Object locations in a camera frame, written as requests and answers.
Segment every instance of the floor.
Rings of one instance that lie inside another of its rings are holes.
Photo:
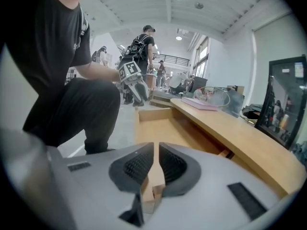
[[[149,101],[144,103],[139,110],[153,110],[159,107],[149,105]],[[134,112],[132,104],[124,105],[121,98],[118,118],[113,134],[109,139],[109,148],[121,149],[134,144]],[[58,147],[64,158],[85,155],[84,140],[86,139],[84,130],[78,135]]]

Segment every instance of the railing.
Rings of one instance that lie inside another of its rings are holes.
[[[165,63],[172,63],[172,64],[178,64],[181,66],[188,67],[189,66],[189,59],[184,59],[176,56],[168,56],[168,55],[159,55],[159,54],[153,54],[154,60],[157,61],[164,61]]]

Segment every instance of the wooden desk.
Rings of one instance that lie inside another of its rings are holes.
[[[261,131],[222,111],[198,110],[180,99],[171,99],[171,103],[205,133],[230,149],[237,160],[249,166],[280,196],[303,185],[307,176],[304,166]]]

